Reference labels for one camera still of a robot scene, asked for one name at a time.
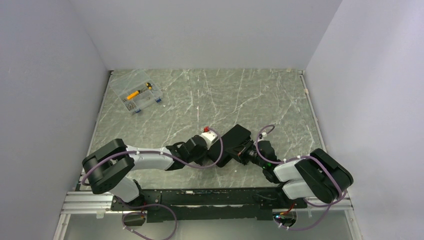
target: gray marble table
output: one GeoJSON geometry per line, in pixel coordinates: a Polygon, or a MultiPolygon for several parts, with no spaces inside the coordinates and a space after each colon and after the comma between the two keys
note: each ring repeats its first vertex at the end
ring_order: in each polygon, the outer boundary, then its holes
{"type": "MultiPolygon", "coordinates": [[[[222,135],[240,124],[255,136],[275,124],[267,137],[280,159],[320,147],[317,129],[296,70],[286,69],[148,69],[116,70],[113,81],[139,81],[143,71],[163,91],[162,102],[131,115],[109,88],[91,152],[110,140],[160,148],[184,141],[211,126],[222,135]]],[[[254,164],[231,160],[225,167],[162,171],[136,170],[127,175],[142,188],[239,188],[274,186],[254,164]]]]}

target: purple cable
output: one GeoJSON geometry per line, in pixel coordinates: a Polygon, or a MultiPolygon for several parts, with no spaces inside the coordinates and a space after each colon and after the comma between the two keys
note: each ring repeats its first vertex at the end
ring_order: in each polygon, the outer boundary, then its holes
{"type": "Polygon", "coordinates": [[[215,166],[220,160],[221,160],[221,157],[223,156],[223,152],[224,152],[224,144],[223,144],[223,140],[222,140],[222,138],[221,138],[221,136],[220,136],[220,134],[217,132],[217,131],[215,131],[213,128],[211,128],[211,127],[209,127],[209,130],[210,131],[212,131],[212,132],[214,132],[217,136],[218,136],[218,139],[219,139],[219,143],[220,143],[220,146],[221,146],[221,151],[219,152],[219,156],[218,156],[218,159],[214,162],[214,163],[212,163],[211,165],[208,165],[208,166],[196,166],[196,165],[191,165],[191,164],[189,164],[189,163],[187,163],[187,162],[185,162],[185,161],[183,161],[183,160],[181,160],[181,159],[179,159],[178,157],[176,157],[176,156],[173,156],[172,154],[169,154],[169,153],[166,153],[166,152],[161,152],[161,151],[152,151],[152,150],[145,150],[145,151],[122,151],[122,152],[118,152],[118,153],[116,153],[116,154],[113,154],[113,155],[111,155],[111,156],[108,156],[108,157],[106,157],[105,159],[103,159],[102,161],[100,161],[99,163],[97,163],[94,167],[92,167],[83,177],[82,177],[82,180],[81,180],[81,184],[83,185],[83,186],[89,186],[90,184],[89,183],[86,183],[86,180],[87,180],[87,178],[90,176],[90,174],[92,174],[98,167],[100,167],[101,165],[103,165],[103,164],[105,164],[107,161],[109,161],[109,160],[112,160],[112,159],[114,159],[114,158],[117,158],[117,157],[119,157],[119,156],[122,156],[122,155],[127,155],[127,154],[135,154],[135,153],[137,153],[137,152],[139,152],[139,153],[141,153],[141,154],[162,154],[162,155],[165,155],[165,156],[167,156],[167,157],[170,157],[170,158],[173,158],[173,159],[175,159],[175,160],[177,160],[178,162],[180,162],[180,163],[182,163],[182,164],[184,164],[184,165],[186,165],[186,166],[189,166],[189,167],[192,167],[192,168],[195,168],[195,169],[207,169],[207,168],[210,168],[210,167],[213,167],[213,166],[215,166]]]}
{"type": "Polygon", "coordinates": [[[307,226],[307,227],[301,227],[301,228],[291,228],[288,226],[282,226],[284,229],[289,230],[289,231],[306,231],[309,229],[313,229],[315,228],[318,224],[320,224],[320,222],[324,219],[324,217],[329,213],[331,205],[327,206],[327,209],[324,211],[324,213],[322,213],[322,215],[319,217],[319,219],[314,222],[313,224],[307,226]]]}
{"type": "MultiPolygon", "coordinates": [[[[170,238],[172,238],[172,237],[174,236],[175,232],[177,231],[178,220],[177,220],[177,215],[175,214],[175,212],[174,212],[171,208],[169,208],[168,206],[162,205],[162,204],[158,204],[158,203],[147,204],[147,205],[143,205],[143,206],[130,206],[130,205],[126,204],[126,203],[125,203],[122,199],[120,199],[119,197],[117,197],[117,198],[118,198],[118,200],[120,201],[120,203],[121,203],[122,205],[124,205],[125,207],[127,207],[127,208],[129,208],[129,209],[143,209],[143,208],[148,208],[148,207],[161,207],[161,208],[164,208],[164,209],[168,210],[168,211],[172,214],[173,219],[175,220],[175,226],[174,226],[174,228],[173,228],[172,233],[171,233],[168,237],[164,238],[163,240],[168,240],[168,239],[170,239],[170,238]]],[[[132,228],[130,228],[130,227],[128,227],[128,226],[126,226],[126,225],[125,225],[124,220],[125,220],[125,218],[126,218],[127,216],[129,216],[129,215],[143,215],[143,216],[144,216],[144,213],[142,213],[142,212],[136,212],[136,211],[133,211],[133,212],[129,212],[129,213],[127,213],[127,214],[124,214],[124,215],[122,216],[122,226],[123,226],[126,230],[130,231],[131,233],[133,233],[133,234],[135,234],[135,235],[137,235],[137,236],[139,236],[139,237],[141,237],[141,238],[143,238],[143,239],[146,239],[146,240],[153,240],[153,239],[151,239],[151,238],[148,238],[148,237],[146,237],[146,236],[142,235],[142,234],[141,234],[141,233],[139,233],[138,231],[134,231],[132,228]]]]}
{"type": "MultiPolygon", "coordinates": [[[[259,157],[260,158],[262,158],[264,161],[266,161],[266,162],[268,162],[268,163],[271,163],[271,164],[277,164],[277,165],[281,165],[281,164],[284,164],[285,162],[283,162],[283,161],[271,161],[271,160],[269,160],[269,159],[266,159],[262,154],[261,154],[261,152],[259,151],[259,147],[258,147],[258,141],[259,141],[259,137],[261,136],[261,134],[262,134],[262,131],[263,130],[265,130],[265,129],[267,129],[267,128],[269,128],[269,127],[272,127],[271,128],[271,130],[269,130],[268,132],[266,132],[267,134],[269,134],[269,133],[271,133],[274,129],[275,129],[275,125],[272,125],[272,124],[269,124],[269,125],[266,125],[266,126],[264,126],[260,131],[259,131],[259,133],[257,134],[257,137],[256,137],[256,151],[257,151],[257,154],[259,155],[259,157]]],[[[339,203],[341,200],[343,200],[344,198],[345,198],[345,196],[346,196],[346,194],[348,193],[347,191],[345,191],[343,194],[342,194],[342,190],[340,189],[340,186],[337,184],[337,182],[336,182],[336,180],[334,180],[334,178],[333,178],[333,176],[331,176],[331,174],[330,174],[330,172],[324,167],[324,165],[320,162],[320,161],[318,161],[318,159],[316,159],[315,157],[313,157],[313,156],[301,156],[300,157],[301,159],[310,159],[310,160],[313,160],[315,163],[317,163],[318,164],[318,166],[322,169],[322,171],[328,176],[328,178],[330,179],[330,181],[331,181],[331,183],[333,183],[333,185],[335,186],[335,188],[337,189],[337,192],[338,192],[338,196],[339,196],[339,199],[338,200],[336,200],[336,201],[334,201],[334,202],[331,202],[331,203],[329,203],[329,204],[324,204],[324,205],[317,205],[317,204],[314,204],[314,203],[311,203],[311,202],[309,202],[306,198],[304,199],[304,201],[307,203],[307,204],[309,204],[309,205],[311,205],[311,206],[313,206],[313,207],[316,207],[316,208],[323,208],[323,207],[327,207],[327,209],[324,211],[324,213],[319,217],[319,219],[316,221],[316,222],[314,222],[313,224],[311,224],[310,226],[307,226],[307,227],[303,227],[303,228],[289,228],[289,227],[286,227],[286,229],[287,230],[291,230],[291,231],[304,231],[304,230],[309,230],[309,229],[312,229],[312,228],[314,228],[315,226],[317,226],[323,219],[324,219],[324,217],[327,215],[327,213],[329,212],[329,210],[330,210],[330,207],[332,206],[332,205],[334,205],[334,204],[337,204],[337,203],[339,203]]],[[[286,161],[286,163],[287,162],[290,162],[290,161],[293,161],[293,160],[296,160],[297,159],[297,157],[293,157],[293,158],[290,158],[289,160],[287,160],[286,161]]]]}

